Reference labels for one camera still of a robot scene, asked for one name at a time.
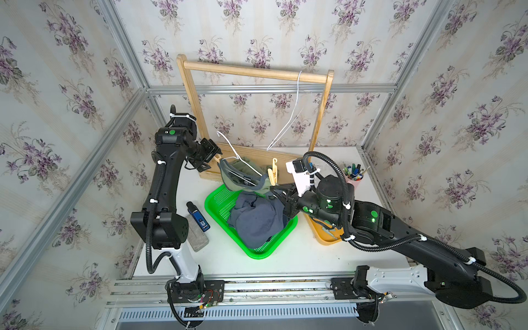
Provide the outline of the yellow clothespin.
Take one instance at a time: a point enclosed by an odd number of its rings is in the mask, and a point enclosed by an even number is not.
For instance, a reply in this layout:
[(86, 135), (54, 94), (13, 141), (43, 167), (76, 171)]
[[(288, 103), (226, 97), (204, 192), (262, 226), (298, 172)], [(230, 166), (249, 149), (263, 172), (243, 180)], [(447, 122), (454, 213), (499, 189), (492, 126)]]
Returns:
[(270, 181), (270, 184), (272, 186), (276, 186), (278, 184), (278, 167), (277, 167), (277, 158), (272, 159), (272, 165), (268, 169), (268, 178)]

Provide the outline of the grey blue tank top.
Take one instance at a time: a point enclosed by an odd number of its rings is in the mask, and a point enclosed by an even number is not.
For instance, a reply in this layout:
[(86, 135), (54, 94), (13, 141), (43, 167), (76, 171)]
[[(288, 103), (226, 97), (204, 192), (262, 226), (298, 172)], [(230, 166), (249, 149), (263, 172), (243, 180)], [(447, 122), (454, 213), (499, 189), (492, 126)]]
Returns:
[(283, 215), (283, 203), (271, 193), (264, 197), (243, 191), (236, 198), (228, 217), (244, 246), (257, 249), (285, 229), (289, 219)]

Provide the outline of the white wire hanger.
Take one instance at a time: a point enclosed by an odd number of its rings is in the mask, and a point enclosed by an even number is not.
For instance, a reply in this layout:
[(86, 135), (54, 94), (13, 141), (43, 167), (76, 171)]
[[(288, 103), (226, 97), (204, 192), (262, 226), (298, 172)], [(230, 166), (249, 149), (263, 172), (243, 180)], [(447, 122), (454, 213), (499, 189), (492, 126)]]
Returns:
[(295, 102), (294, 102), (294, 108), (293, 108), (293, 110), (291, 110), (290, 117), (288, 118), (288, 120), (285, 123), (285, 125), (281, 128), (281, 130), (277, 133), (277, 135), (268, 144), (268, 146), (266, 147), (266, 151), (270, 151), (279, 142), (279, 140), (284, 136), (285, 132), (288, 130), (288, 128), (291, 125), (291, 122), (294, 119), (294, 115), (295, 115), (296, 108), (297, 108), (297, 105), (298, 105), (298, 100), (299, 100), (300, 80), (301, 80), (302, 73), (303, 73), (302, 70), (299, 71), (298, 76), (297, 76), (297, 80), (296, 80), (296, 97), (295, 97)]
[(237, 152), (237, 150), (235, 149), (235, 147), (233, 147), (233, 145), (231, 144), (231, 142), (229, 141), (229, 139), (223, 134), (221, 133), (220, 131), (217, 131), (216, 132), (217, 136), (219, 137), (222, 137), (227, 143), (228, 143), (228, 146), (230, 147), (231, 151), (234, 153), (235, 155), (235, 158), (238, 159), (240, 162), (242, 162), (243, 164), (245, 164), (247, 167), (249, 167), (253, 172), (255, 172), (257, 175), (259, 176), (262, 176), (262, 174), (257, 170), (255, 169), (252, 165), (250, 165), (248, 162), (246, 162)]

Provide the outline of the olive green tank top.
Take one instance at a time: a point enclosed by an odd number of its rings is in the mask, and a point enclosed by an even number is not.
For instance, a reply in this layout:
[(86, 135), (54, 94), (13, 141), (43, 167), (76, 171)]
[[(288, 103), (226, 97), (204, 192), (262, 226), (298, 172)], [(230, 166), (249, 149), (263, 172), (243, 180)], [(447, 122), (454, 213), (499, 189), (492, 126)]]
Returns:
[(248, 158), (222, 158), (218, 166), (222, 182), (229, 191), (265, 195), (271, 187), (267, 169)]

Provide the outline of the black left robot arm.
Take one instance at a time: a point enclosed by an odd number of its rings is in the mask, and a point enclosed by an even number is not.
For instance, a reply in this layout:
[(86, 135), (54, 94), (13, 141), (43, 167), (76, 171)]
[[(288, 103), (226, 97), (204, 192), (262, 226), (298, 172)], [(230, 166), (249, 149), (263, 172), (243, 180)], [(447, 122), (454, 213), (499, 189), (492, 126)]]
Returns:
[(144, 242), (146, 267), (154, 274), (167, 258), (175, 270), (178, 283), (196, 283), (202, 278), (186, 240), (187, 218), (177, 213), (177, 188), (181, 169), (204, 172), (222, 151), (211, 139), (198, 140), (197, 118), (170, 106), (169, 121), (155, 133), (155, 150), (151, 156), (155, 165), (151, 188), (142, 210), (131, 214), (130, 222)]

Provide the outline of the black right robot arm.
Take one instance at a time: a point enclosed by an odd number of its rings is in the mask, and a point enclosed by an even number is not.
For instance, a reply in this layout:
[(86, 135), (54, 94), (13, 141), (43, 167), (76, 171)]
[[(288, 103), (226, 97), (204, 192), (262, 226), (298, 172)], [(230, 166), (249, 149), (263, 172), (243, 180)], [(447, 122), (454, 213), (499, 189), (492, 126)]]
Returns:
[(304, 213), (343, 230), (343, 242), (369, 253), (387, 250), (408, 257), (426, 270), (420, 285), (439, 301), (460, 309), (493, 302), (508, 305), (527, 300), (513, 280), (486, 266), (483, 251), (452, 247), (403, 222), (390, 210), (355, 198), (355, 188), (327, 155), (308, 151), (287, 163), (294, 181), (269, 191), (292, 218)]

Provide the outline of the wooden clothes rack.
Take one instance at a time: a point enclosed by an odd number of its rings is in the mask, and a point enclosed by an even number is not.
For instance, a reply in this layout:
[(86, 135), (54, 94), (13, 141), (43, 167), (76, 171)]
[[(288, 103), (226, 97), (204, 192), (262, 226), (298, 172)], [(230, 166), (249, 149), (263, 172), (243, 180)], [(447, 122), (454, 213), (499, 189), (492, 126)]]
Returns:
[[(196, 62), (196, 61), (190, 61), (187, 59), (186, 55), (179, 54), (177, 56), (177, 66), (180, 70), (181, 78), (186, 90), (186, 94), (188, 97), (188, 101), (191, 105), (192, 114), (197, 118), (197, 127), (199, 134), (202, 138), (210, 138), (210, 134), (208, 131), (208, 126), (206, 124), (206, 120), (204, 117), (203, 109), (201, 101), (199, 100), (197, 88), (193, 79), (192, 71), (200, 71), (205, 73), (211, 73), (211, 74), (221, 74), (221, 75), (231, 75), (231, 76), (245, 76), (245, 77), (252, 77), (257, 79), (274, 79), (279, 81), (295, 81), (297, 80), (298, 73), (295, 73), (294, 71), (285, 71), (285, 70), (268, 70), (268, 69), (261, 69), (261, 68), (255, 68), (255, 67), (241, 67), (241, 66), (233, 66), (233, 65), (222, 65), (222, 64), (214, 64), (214, 63), (204, 63), (204, 62)], [(313, 131), (312, 131), (312, 137), (309, 141), (308, 145), (308, 151), (314, 151), (319, 135), (319, 131), (322, 125), (323, 116), (326, 109), (326, 103), (329, 98), (331, 86), (334, 81), (334, 70), (329, 70), (325, 75), (322, 74), (313, 74), (313, 73), (302, 73), (300, 83), (312, 83), (312, 84), (324, 84), (324, 90), (320, 99), (320, 105), (318, 108), (318, 113), (316, 117), (315, 123), (312, 125)], [(294, 105), (293, 99), (290, 100), (289, 97), (282, 97), (282, 96), (273, 96), (273, 98), (279, 98), (279, 103), (283, 101), (290, 102), (290, 105)], [(297, 118), (297, 115), (301, 115), (302, 111), (299, 110), (299, 112), (295, 112), (294, 118)], [(241, 111), (235, 112), (235, 114), (240, 115), (241, 119), (249, 119), (245, 124), (240, 124), (239, 126), (231, 126), (231, 123), (234, 123), (232, 120), (224, 120), (220, 122), (222, 119), (228, 119), (224, 115), (220, 115), (219, 119), (215, 119), (214, 123), (221, 124), (220, 126), (214, 126), (214, 128), (217, 129), (217, 131), (220, 131), (225, 135), (225, 133), (228, 133), (226, 130), (229, 128), (229, 133), (235, 133), (236, 128), (242, 128), (247, 129), (251, 128), (253, 131), (253, 135), (257, 137), (262, 143), (265, 142), (265, 138), (269, 138), (271, 133), (273, 133), (270, 129), (272, 127), (279, 127), (277, 125), (280, 124), (280, 122), (272, 122), (272, 119), (285, 119), (283, 118), (267, 118), (263, 114), (257, 113), (252, 115), (251, 118), (248, 117), (249, 112), (243, 113)], [(243, 147), (242, 150), (242, 156), (249, 157), (252, 160), (255, 160), (258, 165), (267, 165), (267, 161), (271, 160), (272, 156), (279, 155), (279, 158), (285, 158), (285, 154), (278, 153), (275, 151), (266, 151), (266, 148), (250, 148), (250, 147)]]

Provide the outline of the green plastic basket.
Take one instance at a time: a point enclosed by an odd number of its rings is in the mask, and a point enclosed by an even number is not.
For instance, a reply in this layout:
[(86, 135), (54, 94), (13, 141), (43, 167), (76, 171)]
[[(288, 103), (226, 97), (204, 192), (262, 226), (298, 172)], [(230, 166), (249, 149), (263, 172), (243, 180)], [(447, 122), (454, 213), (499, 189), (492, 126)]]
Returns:
[(285, 207), (271, 192), (230, 191), (222, 185), (204, 202), (206, 212), (252, 259), (273, 252), (297, 227), (298, 217), (283, 214)]

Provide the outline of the yellow plastic tray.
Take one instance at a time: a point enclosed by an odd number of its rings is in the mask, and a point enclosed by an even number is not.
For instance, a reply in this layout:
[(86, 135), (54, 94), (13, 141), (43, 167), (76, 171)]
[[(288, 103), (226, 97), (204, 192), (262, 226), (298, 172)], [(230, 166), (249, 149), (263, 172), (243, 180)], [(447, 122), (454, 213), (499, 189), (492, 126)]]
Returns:
[(305, 215), (305, 218), (307, 219), (307, 222), (312, 229), (316, 240), (320, 244), (324, 246), (330, 246), (341, 241), (341, 236), (344, 234), (344, 230), (342, 228), (339, 229), (330, 224), (328, 221), (320, 221), (310, 217), (309, 215)]

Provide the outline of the pink pen cup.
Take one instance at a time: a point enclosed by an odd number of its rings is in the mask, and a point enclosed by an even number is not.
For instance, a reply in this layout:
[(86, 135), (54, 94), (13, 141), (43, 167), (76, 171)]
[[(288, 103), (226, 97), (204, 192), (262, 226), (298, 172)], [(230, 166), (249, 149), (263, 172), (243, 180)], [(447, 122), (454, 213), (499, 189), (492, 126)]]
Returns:
[(351, 184), (355, 189), (359, 187), (364, 178), (364, 170), (361, 164), (352, 164), (344, 169), (346, 182)]

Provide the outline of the blue black handheld device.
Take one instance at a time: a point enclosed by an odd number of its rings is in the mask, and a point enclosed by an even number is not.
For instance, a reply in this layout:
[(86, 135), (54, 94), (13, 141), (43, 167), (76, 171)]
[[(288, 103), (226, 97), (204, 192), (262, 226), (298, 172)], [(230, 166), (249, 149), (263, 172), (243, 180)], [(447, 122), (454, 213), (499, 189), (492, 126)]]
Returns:
[(200, 227), (203, 232), (210, 229), (210, 224), (207, 222), (203, 214), (199, 211), (198, 207), (192, 203), (186, 203), (187, 209), (191, 217), (195, 220), (196, 224)]

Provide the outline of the grey sponge block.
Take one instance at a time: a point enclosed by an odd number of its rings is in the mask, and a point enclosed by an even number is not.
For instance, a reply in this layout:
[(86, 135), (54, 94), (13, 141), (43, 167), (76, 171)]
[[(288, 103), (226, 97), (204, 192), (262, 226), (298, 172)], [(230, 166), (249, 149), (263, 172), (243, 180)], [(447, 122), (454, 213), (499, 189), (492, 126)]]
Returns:
[(188, 220), (189, 227), (187, 241), (191, 245), (194, 252), (199, 252), (209, 244), (209, 240), (205, 232), (202, 231), (191, 215), (187, 215), (186, 219)]

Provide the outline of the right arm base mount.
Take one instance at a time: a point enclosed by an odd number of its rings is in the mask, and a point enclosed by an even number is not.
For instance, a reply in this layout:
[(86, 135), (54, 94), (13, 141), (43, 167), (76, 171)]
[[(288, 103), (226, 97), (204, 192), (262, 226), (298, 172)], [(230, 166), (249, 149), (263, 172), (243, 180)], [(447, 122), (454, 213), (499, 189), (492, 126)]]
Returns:
[(378, 292), (369, 287), (367, 280), (368, 265), (357, 266), (352, 277), (335, 277), (331, 279), (330, 289), (337, 301), (359, 299), (356, 303), (357, 319), (364, 324), (374, 324), (379, 318), (380, 305), (390, 295)]

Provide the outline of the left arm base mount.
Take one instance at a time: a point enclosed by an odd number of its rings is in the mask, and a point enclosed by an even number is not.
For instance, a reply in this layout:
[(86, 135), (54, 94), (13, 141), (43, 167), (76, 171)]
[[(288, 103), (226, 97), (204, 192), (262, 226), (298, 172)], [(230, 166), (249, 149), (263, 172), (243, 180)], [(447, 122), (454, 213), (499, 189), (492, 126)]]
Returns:
[(169, 280), (165, 285), (167, 301), (173, 314), (181, 320), (199, 320), (205, 311), (223, 302), (224, 280), (197, 279), (192, 283)]

